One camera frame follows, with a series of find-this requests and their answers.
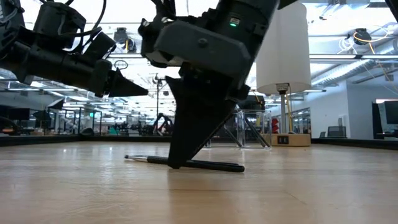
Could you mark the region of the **black makeup brush fluffy bristles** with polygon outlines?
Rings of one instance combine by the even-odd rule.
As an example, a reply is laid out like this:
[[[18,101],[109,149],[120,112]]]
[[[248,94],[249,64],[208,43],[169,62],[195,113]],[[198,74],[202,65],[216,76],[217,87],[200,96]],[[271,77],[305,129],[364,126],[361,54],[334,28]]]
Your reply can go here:
[[[230,130],[227,129],[226,126],[223,126],[224,131],[226,134],[236,143],[238,147],[242,147],[243,145],[238,141],[238,139],[232,134]]]

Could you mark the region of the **white shade table lamp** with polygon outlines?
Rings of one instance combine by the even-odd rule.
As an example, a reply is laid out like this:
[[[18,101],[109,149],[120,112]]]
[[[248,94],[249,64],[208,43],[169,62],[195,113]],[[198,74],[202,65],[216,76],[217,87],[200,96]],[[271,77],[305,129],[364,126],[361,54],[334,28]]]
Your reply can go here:
[[[311,87],[306,7],[296,1],[275,11],[256,58],[256,90],[280,96],[279,133],[273,146],[308,147],[309,134],[287,132],[288,94]]]

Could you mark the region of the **black mesh chair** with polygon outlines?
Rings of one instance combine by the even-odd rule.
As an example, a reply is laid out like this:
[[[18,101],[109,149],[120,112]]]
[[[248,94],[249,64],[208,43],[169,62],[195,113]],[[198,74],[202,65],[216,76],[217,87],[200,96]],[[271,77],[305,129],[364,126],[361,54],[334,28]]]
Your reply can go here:
[[[329,126],[326,136],[328,138],[347,138],[345,126]]]

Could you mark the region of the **black makeup brush printed handle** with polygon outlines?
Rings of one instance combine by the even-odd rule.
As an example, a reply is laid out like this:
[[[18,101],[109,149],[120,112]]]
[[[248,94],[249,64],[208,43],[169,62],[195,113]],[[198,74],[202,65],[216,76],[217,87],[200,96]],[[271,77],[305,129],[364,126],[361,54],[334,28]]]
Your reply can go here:
[[[160,156],[144,156],[144,155],[125,155],[125,159],[130,159],[139,162],[148,162],[153,164],[168,165],[167,157]],[[228,162],[211,162],[211,161],[199,161],[199,160],[187,160],[182,164],[182,167],[197,168],[197,169],[209,169],[209,170],[220,170],[226,172],[244,172],[245,167],[239,164],[228,163]]]

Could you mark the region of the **black partition panel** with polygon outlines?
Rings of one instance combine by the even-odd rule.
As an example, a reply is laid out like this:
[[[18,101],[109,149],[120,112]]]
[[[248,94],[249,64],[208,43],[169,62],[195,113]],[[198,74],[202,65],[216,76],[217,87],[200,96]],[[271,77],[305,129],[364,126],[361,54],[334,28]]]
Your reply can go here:
[[[382,123],[379,106],[377,103],[372,103],[372,118],[373,118],[373,138],[383,140]]]

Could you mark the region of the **black computer monitor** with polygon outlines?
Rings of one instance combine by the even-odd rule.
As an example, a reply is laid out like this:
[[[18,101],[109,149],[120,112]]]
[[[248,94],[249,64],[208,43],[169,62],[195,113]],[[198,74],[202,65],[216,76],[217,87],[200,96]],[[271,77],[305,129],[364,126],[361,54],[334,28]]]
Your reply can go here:
[[[398,124],[398,101],[385,101],[387,124]]]

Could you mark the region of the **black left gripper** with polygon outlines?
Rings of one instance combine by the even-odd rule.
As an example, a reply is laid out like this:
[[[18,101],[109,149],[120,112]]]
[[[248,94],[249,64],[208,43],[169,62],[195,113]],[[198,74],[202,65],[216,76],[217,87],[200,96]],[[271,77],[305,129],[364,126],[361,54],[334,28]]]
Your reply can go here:
[[[120,70],[112,70],[111,63],[97,60],[93,64],[81,61],[76,55],[52,52],[34,45],[15,42],[0,68],[11,71],[17,80],[31,85],[35,77],[56,81],[93,92],[102,97],[144,96],[148,90],[125,78]]]

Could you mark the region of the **black table edge rail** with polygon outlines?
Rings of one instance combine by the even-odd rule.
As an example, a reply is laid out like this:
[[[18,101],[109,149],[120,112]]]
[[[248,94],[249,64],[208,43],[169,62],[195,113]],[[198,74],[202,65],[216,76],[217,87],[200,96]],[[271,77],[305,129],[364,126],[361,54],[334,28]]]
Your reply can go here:
[[[127,137],[127,136],[82,136],[82,135],[59,135],[59,136],[0,136],[0,147],[22,146],[32,144],[66,143],[77,141],[99,141],[99,142],[167,142],[171,137]],[[326,144],[347,147],[363,147],[371,149],[386,149],[398,151],[398,141],[389,140],[362,140],[343,138],[315,138],[312,144]]]

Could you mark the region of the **silver ventilation duct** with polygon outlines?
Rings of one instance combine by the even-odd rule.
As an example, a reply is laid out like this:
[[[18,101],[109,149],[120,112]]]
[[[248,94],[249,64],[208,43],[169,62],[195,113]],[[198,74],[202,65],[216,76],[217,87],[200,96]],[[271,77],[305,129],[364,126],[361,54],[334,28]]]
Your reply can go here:
[[[371,59],[359,60],[352,63],[340,64],[323,68],[312,74],[312,87],[327,86],[344,79],[365,72],[375,66],[376,61]]]

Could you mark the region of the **black studio softbox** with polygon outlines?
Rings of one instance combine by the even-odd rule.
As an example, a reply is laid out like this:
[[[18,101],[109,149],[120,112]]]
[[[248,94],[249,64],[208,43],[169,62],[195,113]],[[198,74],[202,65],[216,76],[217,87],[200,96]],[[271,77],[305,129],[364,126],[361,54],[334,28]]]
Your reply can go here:
[[[61,110],[63,108],[65,100],[63,98],[51,102],[47,105],[47,109]]]

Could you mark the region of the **black background monitor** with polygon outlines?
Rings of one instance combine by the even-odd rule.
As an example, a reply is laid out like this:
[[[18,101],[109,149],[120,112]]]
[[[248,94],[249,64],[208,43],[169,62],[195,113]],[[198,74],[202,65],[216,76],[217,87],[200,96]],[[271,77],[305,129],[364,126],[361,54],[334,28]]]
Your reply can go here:
[[[259,95],[248,95],[248,97],[242,102],[241,108],[244,110],[264,110],[264,97]]]

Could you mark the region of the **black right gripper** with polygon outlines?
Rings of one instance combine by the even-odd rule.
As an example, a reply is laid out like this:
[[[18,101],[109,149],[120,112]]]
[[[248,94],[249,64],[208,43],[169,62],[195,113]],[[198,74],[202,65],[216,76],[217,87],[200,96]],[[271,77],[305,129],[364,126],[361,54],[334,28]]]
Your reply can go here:
[[[175,21],[156,38],[154,66],[180,69],[180,78],[165,78],[176,102],[167,165],[179,169],[223,127],[238,101],[247,98],[252,34],[236,24],[209,30]]]

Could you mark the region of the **clear acrylic organizer box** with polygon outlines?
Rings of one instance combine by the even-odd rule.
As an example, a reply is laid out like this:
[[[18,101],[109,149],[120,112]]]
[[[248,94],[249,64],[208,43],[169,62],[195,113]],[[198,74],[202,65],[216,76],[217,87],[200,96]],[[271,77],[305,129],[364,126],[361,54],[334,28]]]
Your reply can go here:
[[[231,117],[227,120],[227,122],[222,125],[221,129],[216,132],[214,136],[211,137],[210,140],[205,144],[205,148],[216,148],[216,147],[226,147],[230,149],[240,149],[240,150],[267,150],[270,147],[259,147],[256,143],[245,145],[244,143],[244,117],[252,114],[256,114],[257,116],[263,117],[265,125],[267,126],[266,132],[267,134],[264,137],[269,140],[270,145],[271,141],[271,115],[269,111],[266,110],[242,110],[236,109],[234,110]],[[232,132],[232,134],[238,139],[238,141],[243,145],[242,147],[238,147],[236,143],[226,134],[223,129],[223,126],[226,126],[228,130]]]

